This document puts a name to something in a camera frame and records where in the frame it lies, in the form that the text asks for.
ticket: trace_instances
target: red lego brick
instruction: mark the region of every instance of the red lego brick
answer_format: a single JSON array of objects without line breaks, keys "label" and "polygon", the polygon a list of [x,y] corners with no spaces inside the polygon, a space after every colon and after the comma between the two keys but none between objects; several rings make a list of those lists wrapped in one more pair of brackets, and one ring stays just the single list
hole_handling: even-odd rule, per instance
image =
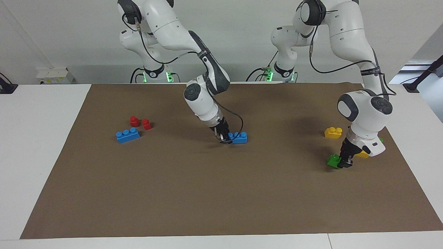
[{"label": "red lego brick", "polygon": [[129,119],[129,123],[131,124],[132,127],[139,127],[140,126],[140,120],[138,120],[138,118],[132,116]]},{"label": "red lego brick", "polygon": [[151,123],[149,123],[149,120],[143,119],[142,123],[143,123],[143,127],[146,131],[152,129],[152,126],[151,126]]}]

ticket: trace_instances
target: green lego brick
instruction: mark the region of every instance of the green lego brick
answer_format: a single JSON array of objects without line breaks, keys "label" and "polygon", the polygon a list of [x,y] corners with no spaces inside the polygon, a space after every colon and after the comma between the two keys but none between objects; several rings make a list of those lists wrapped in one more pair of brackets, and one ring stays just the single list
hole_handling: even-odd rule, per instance
[{"label": "green lego brick", "polygon": [[331,167],[334,167],[336,169],[340,169],[338,167],[338,164],[340,163],[342,159],[338,155],[332,155],[328,158],[328,165]]}]

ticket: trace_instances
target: black stand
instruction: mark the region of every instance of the black stand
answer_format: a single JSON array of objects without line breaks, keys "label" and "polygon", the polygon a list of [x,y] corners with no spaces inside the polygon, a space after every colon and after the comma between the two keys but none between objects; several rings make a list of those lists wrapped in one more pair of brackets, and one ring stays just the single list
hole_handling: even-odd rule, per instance
[{"label": "black stand", "polygon": [[442,65],[443,65],[443,55],[438,60],[434,61],[434,63],[431,64],[428,70],[426,70],[422,75],[420,75],[420,77],[418,77],[418,79],[416,79],[413,83],[403,84],[404,88],[408,93],[420,93],[417,90],[418,85],[421,82],[423,82],[423,80],[426,79],[430,74],[434,73],[435,70],[437,70]]},{"label": "black stand", "polygon": [[8,84],[2,78],[0,78],[0,94],[12,94],[19,85],[17,84]]}]

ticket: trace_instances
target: white table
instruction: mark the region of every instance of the white table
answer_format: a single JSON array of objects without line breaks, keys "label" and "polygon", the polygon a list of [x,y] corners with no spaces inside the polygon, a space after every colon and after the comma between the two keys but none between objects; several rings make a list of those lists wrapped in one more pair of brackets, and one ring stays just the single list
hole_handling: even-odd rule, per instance
[{"label": "white table", "polygon": [[[443,218],[443,123],[419,94],[392,86],[387,125],[425,194]],[[0,248],[442,249],[443,231],[260,236],[19,240],[90,85],[20,86],[0,95]]]}]

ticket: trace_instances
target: blue lego brick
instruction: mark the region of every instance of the blue lego brick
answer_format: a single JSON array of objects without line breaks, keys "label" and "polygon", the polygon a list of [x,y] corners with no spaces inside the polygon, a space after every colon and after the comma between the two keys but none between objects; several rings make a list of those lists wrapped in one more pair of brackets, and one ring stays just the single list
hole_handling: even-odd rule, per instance
[{"label": "blue lego brick", "polygon": [[[235,136],[237,136],[237,134],[238,132],[236,132],[235,134],[229,133],[229,139],[232,140],[233,138],[235,138]],[[232,144],[245,144],[247,142],[248,142],[248,134],[246,132],[242,132],[240,136],[234,139]]]},{"label": "blue lego brick", "polygon": [[124,130],[123,132],[117,132],[117,141],[122,144],[137,138],[140,138],[137,128],[131,128],[130,130]]}]

